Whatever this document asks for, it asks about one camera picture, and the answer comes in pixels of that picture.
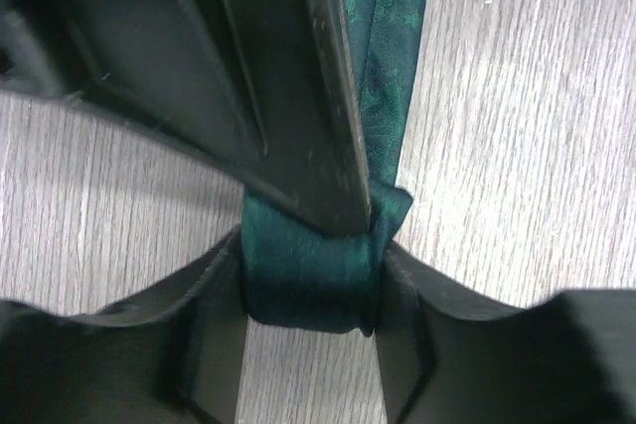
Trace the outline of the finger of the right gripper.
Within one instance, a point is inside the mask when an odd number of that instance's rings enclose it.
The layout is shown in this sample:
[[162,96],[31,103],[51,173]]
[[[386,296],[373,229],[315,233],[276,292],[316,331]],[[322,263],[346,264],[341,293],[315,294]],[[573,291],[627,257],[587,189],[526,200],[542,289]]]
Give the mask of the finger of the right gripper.
[[343,0],[1,0],[1,86],[183,151],[321,232],[369,226]]

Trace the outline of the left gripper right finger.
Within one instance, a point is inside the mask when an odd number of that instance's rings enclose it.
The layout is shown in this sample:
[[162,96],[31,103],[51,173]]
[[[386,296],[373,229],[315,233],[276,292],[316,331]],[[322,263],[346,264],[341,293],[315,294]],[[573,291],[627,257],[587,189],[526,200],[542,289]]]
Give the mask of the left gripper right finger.
[[568,290],[516,308],[392,245],[376,345],[392,423],[635,419],[631,290]]

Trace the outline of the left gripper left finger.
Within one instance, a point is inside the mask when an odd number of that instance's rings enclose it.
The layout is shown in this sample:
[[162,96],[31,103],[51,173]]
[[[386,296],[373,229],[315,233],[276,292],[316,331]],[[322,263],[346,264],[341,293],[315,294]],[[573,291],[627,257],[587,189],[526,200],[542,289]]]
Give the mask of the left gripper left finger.
[[231,423],[247,315],[239,232],[94,314],[1,304],[5,423]]

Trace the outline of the dark green tie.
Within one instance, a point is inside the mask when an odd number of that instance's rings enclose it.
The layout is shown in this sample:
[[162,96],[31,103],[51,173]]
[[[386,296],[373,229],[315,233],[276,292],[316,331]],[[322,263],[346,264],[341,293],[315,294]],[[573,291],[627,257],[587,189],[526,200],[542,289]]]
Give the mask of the dark green tie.
[[242,285],[260,323],[370,335],[384,255],[412,203],[396,178],[426,0],[343,1],[371,176],[371,227],[324,236],[246,194]]

